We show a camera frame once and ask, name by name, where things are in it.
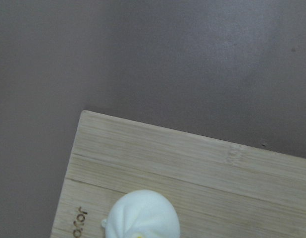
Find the white steamed bun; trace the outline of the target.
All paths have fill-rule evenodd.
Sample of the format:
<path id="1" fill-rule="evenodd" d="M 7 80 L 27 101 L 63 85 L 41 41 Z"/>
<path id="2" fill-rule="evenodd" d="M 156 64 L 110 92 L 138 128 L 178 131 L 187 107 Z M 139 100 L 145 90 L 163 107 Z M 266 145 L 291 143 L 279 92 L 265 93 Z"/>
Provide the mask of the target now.
<path id="1" fill-rule="evenodd" d="M 136 190 L 122 196 L 102 220 L 106 238 L 179 238 L 179 218 L 161 194 Z"/>

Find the bamboo cutting board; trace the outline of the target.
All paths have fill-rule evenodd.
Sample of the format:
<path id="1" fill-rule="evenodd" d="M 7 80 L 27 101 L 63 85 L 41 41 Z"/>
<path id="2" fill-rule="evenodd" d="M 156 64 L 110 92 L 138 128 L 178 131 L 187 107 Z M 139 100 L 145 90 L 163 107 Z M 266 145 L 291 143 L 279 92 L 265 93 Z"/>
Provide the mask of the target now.
<path id="1" fill-rule="evenodd" d="M 140 189 L 173 204 L 183 238 L 306 238 L 306 159 L 90 111 L 51 237 L 104 237 L 111 207 Z"/>

